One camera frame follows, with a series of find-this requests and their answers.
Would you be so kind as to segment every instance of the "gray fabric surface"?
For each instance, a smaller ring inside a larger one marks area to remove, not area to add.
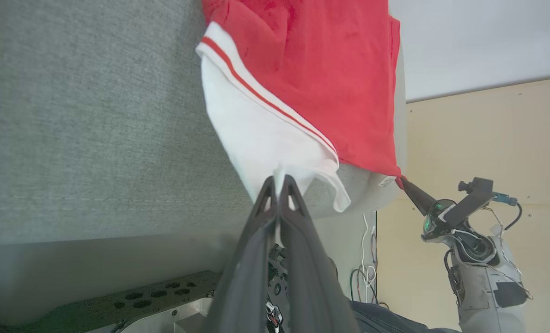
[[[0,0],[0,244],[243,226],[251,200],[203,102],[204,30],[199,0]],[[340,170],[354,202],[377,176]],[[329,192],[308,190],[315,217]]]

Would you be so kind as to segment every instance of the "wall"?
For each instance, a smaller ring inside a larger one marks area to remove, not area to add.
[[[522,219],[510,229],[514,259],[532,291],[528,332],[550,331],[550,80],[408,104],[408,166],[404,175],[435,198],[461,200],[459,181],[484,177],[517,197]],[[504,223],[517,209],[493,203]],[[402,194],[378,214],[379,298],[429,327],[459,329],[446,278],[445,245],[419,238],[423,217]],[[472,226],[495,224],[487,211]]]

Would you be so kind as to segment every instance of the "white label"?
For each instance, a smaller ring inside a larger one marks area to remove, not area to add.
[[[378,184],[378,186],[386,187],[392,184],[392,182],[395,181],[395,179],[396,179],[396,176],[388,176],[380,184]]]

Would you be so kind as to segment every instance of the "person's clothing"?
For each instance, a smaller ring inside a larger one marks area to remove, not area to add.
[[[363,333],[458,333],[448,328],[429,329],[376,304],[351,301],[349,306]]]

